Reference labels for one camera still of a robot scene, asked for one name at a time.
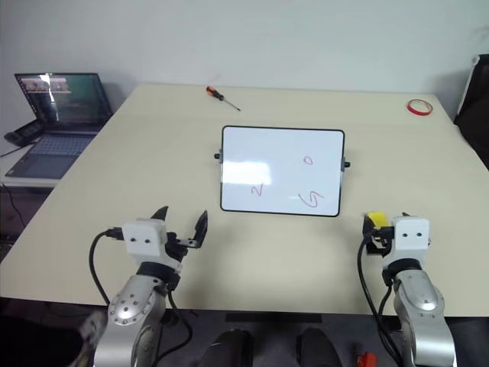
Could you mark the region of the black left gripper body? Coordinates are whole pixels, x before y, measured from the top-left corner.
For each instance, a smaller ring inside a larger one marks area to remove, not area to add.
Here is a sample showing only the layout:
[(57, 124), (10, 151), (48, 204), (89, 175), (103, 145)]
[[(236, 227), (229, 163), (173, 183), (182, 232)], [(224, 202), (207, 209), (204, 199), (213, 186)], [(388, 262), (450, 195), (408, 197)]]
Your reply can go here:
[(190, 248), (200, 248), (201, 240), (194, 237), (193, 239), (178, 239), (175, 232), (167, 233), (167, 242), (165, 244), (166, 254), (178, 262), (181, 262), (187, 256)]

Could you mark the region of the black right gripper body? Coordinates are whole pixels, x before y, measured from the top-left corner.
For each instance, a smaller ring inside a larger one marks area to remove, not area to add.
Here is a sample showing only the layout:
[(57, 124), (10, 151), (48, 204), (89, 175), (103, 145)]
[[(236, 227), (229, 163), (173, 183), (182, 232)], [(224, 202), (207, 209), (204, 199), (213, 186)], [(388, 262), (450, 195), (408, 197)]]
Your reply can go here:
[(387, 256), (393, 246), (394, 227), (374, 227), (367, 234), (366, 252), (368, 255)]

